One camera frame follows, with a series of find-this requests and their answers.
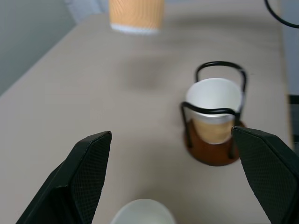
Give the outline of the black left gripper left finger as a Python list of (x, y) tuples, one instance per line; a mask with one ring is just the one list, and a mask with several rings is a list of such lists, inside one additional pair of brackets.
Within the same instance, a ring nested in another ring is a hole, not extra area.
[(16, 224), (91, 224), (105, 182), (112, 133), (75, 144), (45, 180)]

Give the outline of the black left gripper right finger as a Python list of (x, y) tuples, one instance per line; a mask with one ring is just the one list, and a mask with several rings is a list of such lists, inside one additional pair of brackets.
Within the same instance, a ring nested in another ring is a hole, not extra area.
[(299, 157), (277, 136), (231, 131), (247, 181), (271, 224), (299, 224)]

